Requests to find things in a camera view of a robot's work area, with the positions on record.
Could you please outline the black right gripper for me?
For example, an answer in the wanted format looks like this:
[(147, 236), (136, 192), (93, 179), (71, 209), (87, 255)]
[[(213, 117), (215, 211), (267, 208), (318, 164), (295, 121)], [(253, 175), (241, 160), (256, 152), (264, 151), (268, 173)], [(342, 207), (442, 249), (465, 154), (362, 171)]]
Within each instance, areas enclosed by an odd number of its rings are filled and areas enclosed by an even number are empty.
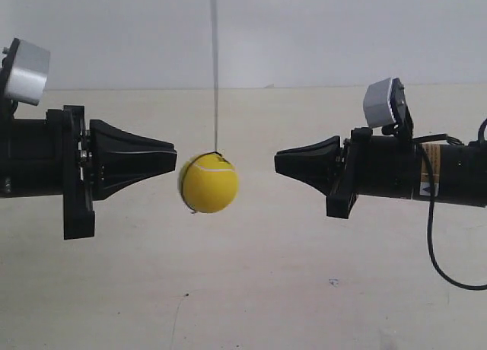
[(342, 148), (338, 135), (312, 145), (281, 150), (274, 156), (275, 172), (324, 194), (326, 215), (331, 218), (348, 218), (359, 196), (411, 197), (410, 141), (374, 135), (372, 129), (360, 127), (351, 131), (343, 150), (345, 157), (340, 169)]

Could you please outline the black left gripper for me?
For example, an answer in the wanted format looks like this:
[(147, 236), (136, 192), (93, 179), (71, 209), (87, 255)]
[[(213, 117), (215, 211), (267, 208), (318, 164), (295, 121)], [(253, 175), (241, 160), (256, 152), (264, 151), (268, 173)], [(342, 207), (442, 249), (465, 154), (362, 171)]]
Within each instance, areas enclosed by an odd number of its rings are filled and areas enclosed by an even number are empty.
[(46, 117), (59, 127), (66, 240), (94, 236), (93, 199), (105, 200), (127, 186), (176, 169), (174, 144), (134, 135), (101, 119), (90, 121), (89, 132), (81, 105), (49, 109)]

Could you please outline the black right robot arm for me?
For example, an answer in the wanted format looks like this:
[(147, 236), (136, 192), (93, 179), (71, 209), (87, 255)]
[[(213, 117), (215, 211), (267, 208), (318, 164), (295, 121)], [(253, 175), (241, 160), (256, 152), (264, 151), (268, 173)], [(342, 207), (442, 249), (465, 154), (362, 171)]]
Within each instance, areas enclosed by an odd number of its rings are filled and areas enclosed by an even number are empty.
[(440, 144), (439, 135), (403, 142), (355, 128), (349, 138), (275, 154), (275, 172), (326, 197), (326, 214), (348, 218), (359, 196), (486, 206), (486, 144)]

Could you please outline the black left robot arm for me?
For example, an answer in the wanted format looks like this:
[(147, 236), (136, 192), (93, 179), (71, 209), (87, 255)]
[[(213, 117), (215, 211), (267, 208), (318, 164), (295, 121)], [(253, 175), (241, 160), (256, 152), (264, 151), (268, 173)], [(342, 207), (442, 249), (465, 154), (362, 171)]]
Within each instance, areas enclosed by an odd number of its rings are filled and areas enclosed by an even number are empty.
[(83, 106), (1, 121), (1, 197), (61, 196), (66, 240), (95, 235), (95, 201), (171, 173), (176, 164), (172, 143), (87, 121)]

